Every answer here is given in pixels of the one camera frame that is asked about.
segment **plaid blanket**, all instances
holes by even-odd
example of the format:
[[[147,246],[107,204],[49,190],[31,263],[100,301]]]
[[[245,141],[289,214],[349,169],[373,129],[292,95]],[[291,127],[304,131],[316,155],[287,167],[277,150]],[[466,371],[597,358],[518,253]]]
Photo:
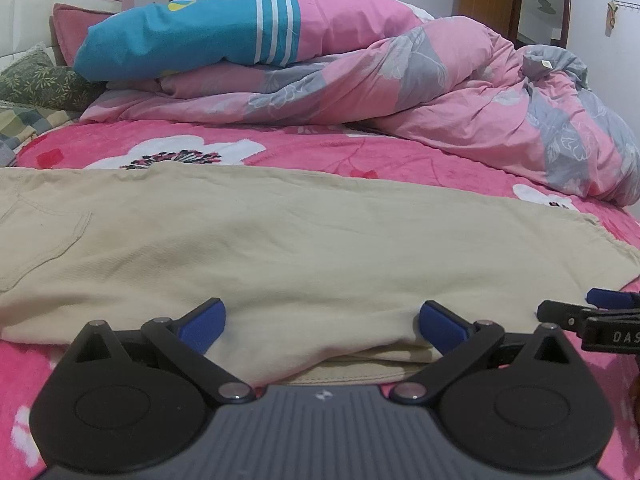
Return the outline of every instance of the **plaid blanket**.
[[[25,143],[77,119],[79,113],[0,101],[0,168],[10,166]]]

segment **round black disc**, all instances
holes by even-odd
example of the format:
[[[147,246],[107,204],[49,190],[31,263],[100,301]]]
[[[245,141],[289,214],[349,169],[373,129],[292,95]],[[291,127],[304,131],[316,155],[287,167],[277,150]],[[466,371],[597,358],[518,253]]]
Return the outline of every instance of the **round black disc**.
[[[606,400],[593,380],[553,375],[535,367],[477,372],[444,393],[440,419],[461,449],[501,469],[550,473],[594,463],[610,437]]]
[[[179,376],[93,361],[46,385],[31,412],[31,431],[48,462],[124,473],[185,449],[205,414],[200,393]]]

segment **beige pants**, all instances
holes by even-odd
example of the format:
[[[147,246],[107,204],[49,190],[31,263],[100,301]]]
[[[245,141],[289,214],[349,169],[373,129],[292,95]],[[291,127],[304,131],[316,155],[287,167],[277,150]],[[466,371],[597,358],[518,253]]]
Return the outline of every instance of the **beige pants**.
[[[67,343],[207,298],[207,356],[253,384],[390,381],[434,358],[424,300],[528,332],[545,299],[621,288],[640,253],[595,217],[510,198],[324,173],[162,162],[0,170],[0,326]]]

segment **pink comforter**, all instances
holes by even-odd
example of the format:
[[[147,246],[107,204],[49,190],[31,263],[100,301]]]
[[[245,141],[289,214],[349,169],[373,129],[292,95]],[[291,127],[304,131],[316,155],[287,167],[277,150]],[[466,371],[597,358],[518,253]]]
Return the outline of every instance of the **pink comforter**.
[[[216,63],[137,82],[101,96],[82,120],[359,122],[567,194],[633,204],[636,138],[587,88],[586,73],[562,48],[515,51],[481,23],[455,16],[282,69]]]
[[[600,218],[617,238],[640,248],[640,226],[622,209],[593,199],[551,195],[545,187],[412,140],[369,136],[342,126],[213,128],[167,121],[69,126],[39,137],[18,154],[33,168],[144,168],[158,160],[246,164],[385,178],[516,198],[527,190],[540,207],[575,207]],[[640,290],[637,282],[628,290]],[[579,341],[572,338],[577,345]],[[30,480],[44,467],[28,428],[40,387],[62,350],[0,342],[0,464],[3,480]],[[600,463],[616,480],[640,478],[640,444],[626,390],[638,373],[628,356],[584,354],[616,415]]]

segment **pillow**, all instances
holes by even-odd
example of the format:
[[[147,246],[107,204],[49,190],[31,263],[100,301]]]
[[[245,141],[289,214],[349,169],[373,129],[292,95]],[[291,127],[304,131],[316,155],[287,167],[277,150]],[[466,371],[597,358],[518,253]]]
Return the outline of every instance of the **pillow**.
[[[105,90],[68,66],[54,66],[43,45],[29,49],[0,72],[0,100],[84,112]]]
[[[66,64],[73,66],[76,52],[89,33],[89,27],[103,22],[112,12],[88,10],[67,4],[53,6],[53,28]]]
[[[423,20],[397,0],[175,0],[89,29],[74,69],[89,81],[153,79],[226,59],[287,66],[394,38]]]
[[[0,168],[10,166],[25,142],[80,116],[76,112],[0,101]]]

